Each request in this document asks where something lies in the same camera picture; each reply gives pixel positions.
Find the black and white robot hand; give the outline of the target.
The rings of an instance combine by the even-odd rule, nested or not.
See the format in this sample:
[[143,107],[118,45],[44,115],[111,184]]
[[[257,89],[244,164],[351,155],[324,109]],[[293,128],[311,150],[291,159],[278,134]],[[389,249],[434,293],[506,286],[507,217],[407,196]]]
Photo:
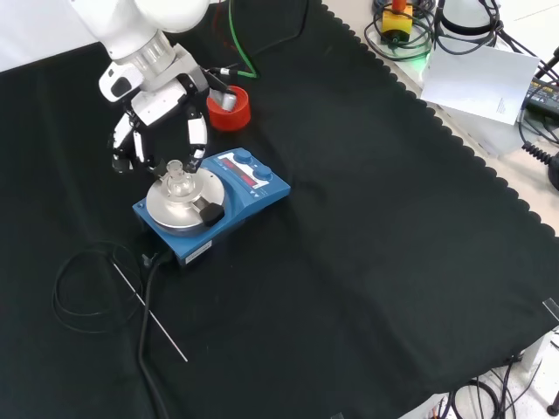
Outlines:
[[143,166],[156,176],[163,176],[166,163],[158,161],[145,144],[145,131],[171,115],[184,112],[187,119],[190,155],[184,170],[198,171],[205,155],[208,130],[203,105],[210,98],[222,110],[231,112],[238,96],[218,75],[221,70],[205,70],[182,46],[171,52],[157,48],[140,54],[125,64],[116,62],[100,77],[103,96],[112,103],[121,101],[124,114],[112,134],[112,166],[118,173]]

